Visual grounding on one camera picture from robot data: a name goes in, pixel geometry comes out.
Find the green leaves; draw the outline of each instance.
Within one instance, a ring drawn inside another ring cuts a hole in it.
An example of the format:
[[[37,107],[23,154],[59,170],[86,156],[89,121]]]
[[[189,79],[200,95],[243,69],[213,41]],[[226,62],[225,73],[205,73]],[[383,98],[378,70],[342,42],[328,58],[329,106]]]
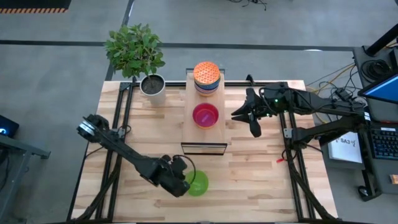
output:
[[[152,34],[148,24],[122,26],[119,32],[110,31],[109,36],[110,40],[104,44],[106,56],[114,70],[122,70],[123,77],[149,75],[165,65],[158,48],[159,37]]]

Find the white pot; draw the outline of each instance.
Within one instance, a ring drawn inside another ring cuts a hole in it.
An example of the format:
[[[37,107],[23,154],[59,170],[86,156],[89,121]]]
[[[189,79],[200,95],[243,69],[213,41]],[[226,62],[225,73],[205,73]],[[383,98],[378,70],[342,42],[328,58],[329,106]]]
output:
[[[148,97],[148,99],[149,99],[149,101],[150,101],[150,103],[151,103],[152,105],[154,105],[154,106],[163,105],[164,102],[165,102],[165,100],[166,100],[166,81],[165,81],[164,78],[163,78],[161,75],[159,75],[159,74],[151,74],[151,76],[158,76],[158,77],[160,77],[160,78],[163,80],[163,88],[162,88],[158,93],[155,93],[155,94],[147,94],[147,93],[144,93],[144,91],[142,90],[142,83],[144,82],[145,79],[148,79],[147,76],[145,76],[145,77],[141,80],[141,82],[140,82],[140,84],[139,84],[139,88],[141,89],[141,92],[142,92],[144,95],[146,95],[146,97]]]

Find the floor mat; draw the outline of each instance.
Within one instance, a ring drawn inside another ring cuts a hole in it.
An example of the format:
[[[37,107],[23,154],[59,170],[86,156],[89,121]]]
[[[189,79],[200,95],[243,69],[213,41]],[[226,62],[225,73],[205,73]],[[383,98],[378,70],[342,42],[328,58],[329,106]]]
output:
[[[72,0],[0,0],[0,14],[63,13]]]

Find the wooden table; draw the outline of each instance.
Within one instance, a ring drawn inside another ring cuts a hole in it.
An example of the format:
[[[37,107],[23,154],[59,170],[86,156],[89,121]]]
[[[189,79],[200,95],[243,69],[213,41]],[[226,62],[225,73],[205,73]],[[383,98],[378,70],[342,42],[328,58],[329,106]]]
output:
[[[292,88],[305,89],[301,80],[288,83]],[[190,156],[197,169],[204,171],[209,178],[206,194],[200,197],[185,194],[175,198],[162,187],[147,183],[139,177],[133,165],[123,159],[114,222],[297,221],[287,163],[276,163],[284,150],[279,118],[261,119],[262,136],[259,138],[252,137],[248,124],[231,120],[231,113],[244,102],[245,89],[225,88],[228,142],[225,155]],[[118,90],[119,82],[105,82],[99,100],[97,113],[110,123]],[[183,153],[180,143],[185,87],[167,87],[166,93],[165,106],[153,108],[139,88],[134,89],[129,115],[132,131],[126,136],[126,144],[141,154],[159,157]],[[296,114],[295,118],[299,127],[314,125],[311,115]],[[318,146],[316,141],[310,144]],[[96,148],[98,144],[90,144],[88,153]],[[82,214],[98,193],[105,157],[106,150],[102,149],[85,160],[72,218]],[[303,157],[311,190],[321,204],[337,216],[322,155],[307,148],[303,150]],[[187,164],[186,171],[192,170],[188,161]],[[308,217],[302,192],[300,196],[305,217]]]

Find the keyboard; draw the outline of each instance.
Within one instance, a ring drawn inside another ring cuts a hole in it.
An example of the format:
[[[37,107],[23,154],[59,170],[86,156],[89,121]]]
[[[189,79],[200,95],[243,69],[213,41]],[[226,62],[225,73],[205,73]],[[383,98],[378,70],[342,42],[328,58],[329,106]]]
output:
[[[373,129],[371,139],[375,158],[398,160],[398,131]]]

